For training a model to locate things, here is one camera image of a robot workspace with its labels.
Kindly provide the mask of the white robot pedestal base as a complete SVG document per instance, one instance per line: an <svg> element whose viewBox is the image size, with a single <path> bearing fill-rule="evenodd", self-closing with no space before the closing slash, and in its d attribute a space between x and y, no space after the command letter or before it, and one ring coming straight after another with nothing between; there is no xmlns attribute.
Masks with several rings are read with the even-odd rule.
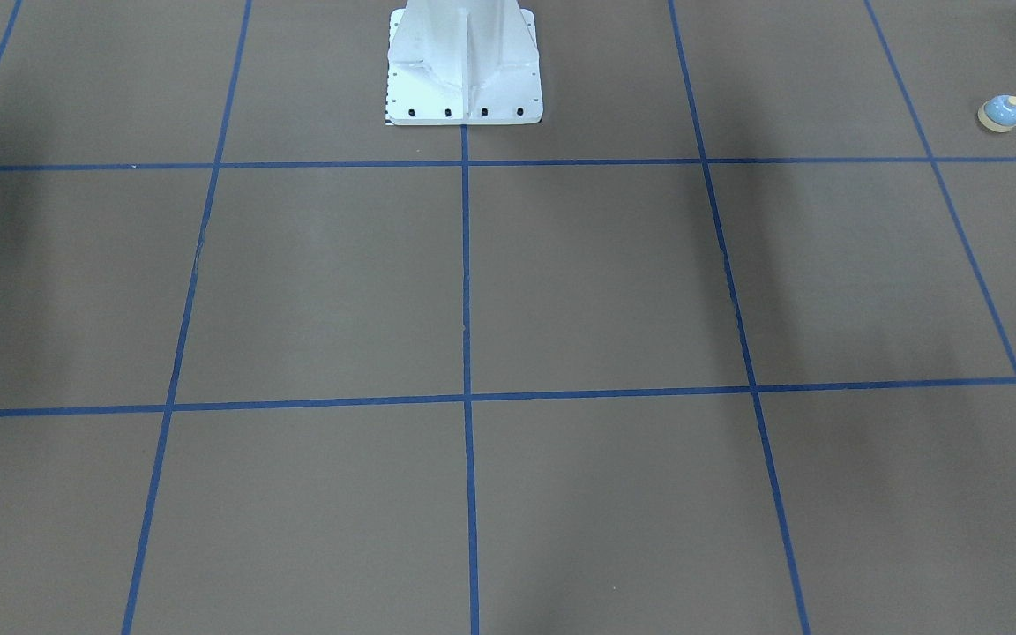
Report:
<svg viewBox="0 0 1016 635"><path fill-rule="evenodd" d="M408 1L391 12L388 26L386 124L543 119L535 16L516 1Z"/></svg>

